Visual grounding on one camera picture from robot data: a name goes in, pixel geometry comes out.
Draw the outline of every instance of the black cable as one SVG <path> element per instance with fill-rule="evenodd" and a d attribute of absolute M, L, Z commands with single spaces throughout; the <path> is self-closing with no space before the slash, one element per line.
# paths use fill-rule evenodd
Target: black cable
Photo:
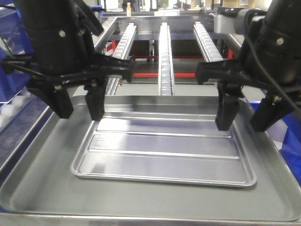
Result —
<path fill-rule="evenodd" d="M 270 83 L 275 86 L 278 92 L 283 96 L 283 98 L 288 102 L 288 104 L 301 116 L 301 109 L 293 102 L 293 100 L 284 92 L 284 90 L 279 86 L 279 84 L 273 79 L 273 77 L 269 74 L 269 72 L 264 68 L 262 63 L 260 62 L 256 50 L 253 46 L 251 39 L 245 36 L 245 40 L 247 41 L 251 53 L 254 57 L 255 63 L 258 65 L 260 70 L 263 72 L 264 76 L 270 81 Z"/>
<path fill-rule="evenodd" d="M 0 7 L 8 8 L 8 9 L 13 9 L 13 10 L 16 9 L 14 6 L 7 6 L 7 5 L 0 5 Z"/>

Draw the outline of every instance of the aluminum tray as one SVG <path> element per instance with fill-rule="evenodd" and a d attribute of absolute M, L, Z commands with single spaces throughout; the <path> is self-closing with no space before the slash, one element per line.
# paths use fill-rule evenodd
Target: aluminum tray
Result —
<path fill-rule="evenodd" d="M 71 165 L 83 178 L 212 186 L 256 182 L 234 127 L 215 115 L 106 112 L 93 122 Z"/>
<path fill-rule="evenodd" d="M 129 225 L 151 225 L 152 219 L 182 220 L 182 225 L 279 225 L 301 216 L 301 190 L 266 133 L 255 133 L 247 122 L 252 110 L 245 102 L 235 119 L 240 140 L 257 176 L 246 188 L 79 178 L 70 164 L 91 124 L 84 97 L 73 98 L 70 119 L 52 115 L 0 189 L 1 207 L 27 225 L 74 219 L 84 225 L 119 224 L 116 218 L 138 219 Z M 106 97 L 106 111 L 214 114 L 217 97 Z"/>

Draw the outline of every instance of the red metal bar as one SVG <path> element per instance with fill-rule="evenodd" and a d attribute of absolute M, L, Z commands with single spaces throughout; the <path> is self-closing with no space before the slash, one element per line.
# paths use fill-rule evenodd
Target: red metal bar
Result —
<path fill-rule="evenodd" d="M 174 73 L 176 78 L 194 78 L 196 77 L 195 73 Z M 158 77 L 158 73 L 135 73 L 134 77 Z"/>
<path fill-rule="evenodd" d="M 229 49 L 229 51 L 228 51 L 228 59 L 233 59 L 233 58 L 234 58 L 233 51 L 231 49 Z"/>
<path fill-rule="evenodd" d="M 113 51 L 115 51 L 117 45 L 118 45 L 119 41 L 112 41 L 112 48 L 113 48 Z"/>
<path fill-rule="evenodd" d="M 158 56 L 135 56 L 135 59 L 157 59 Z M 173 59 L 204 59 L 203 56 L 173 56 Z"/>

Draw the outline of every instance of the screw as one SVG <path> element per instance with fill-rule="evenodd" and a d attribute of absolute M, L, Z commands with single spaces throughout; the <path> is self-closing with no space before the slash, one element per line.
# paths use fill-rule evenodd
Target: screw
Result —
<path fill-rule="evenodd" d="M 278 46 L 281 46 L 284 43 L 284 38 L 277 39 L 276 43 Z"/>
<path fill-rule="evenodd" d="M 66 37 L 66 33 L 65 33 L 63 30 L 60 30 L 60 31 L 58 32 L 58 34 L 59 34 L 62 38 Z"/>
<path fill-rule="evenodd" d="M 92 86 L 92 87 L 97 87 L 97 83 L 96 83 L 95 80 L 92 80 L 91 86 Z"/>
<path fill-rule="evenodd" d="M 61 89 L 62 89 L 61 85 L 55 86 L 55 90 L 61 90 Z"/>
<path fill-rule="evenodd" d="M 275 96 L 274 97 L 274 103 L 277 103 L 277 102 L 280 102 L 282 100 L 282 97 L 280 97 L 280 96 Z"/>
<path fill-rule="evenodd" d="M 79 36 L 83 36 L 84 34 L 85 34 L 85 30 L 84 29 L 80 29 Z"/>

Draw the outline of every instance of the gray work surface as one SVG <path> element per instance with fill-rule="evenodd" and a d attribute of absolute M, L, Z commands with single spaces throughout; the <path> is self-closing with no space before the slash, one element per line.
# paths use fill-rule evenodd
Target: gray work surface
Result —
<path fill-rule="evenodd" d="M 241 102 L 235 122 L 257 184 L 223 188 L 78 178 L 70 164 L 91 120 L 84 97 L 73 101 L 71 118 L 59 120 L 53 115 L 1 187 L 3 208 L 21 213 L 175 219 L 300 217 L 300 187 L 272 141 L 247 123 L 248 104 Z M 211 114 L 217 103 L 216 97 L 107 97 L 106 110 Z"/>

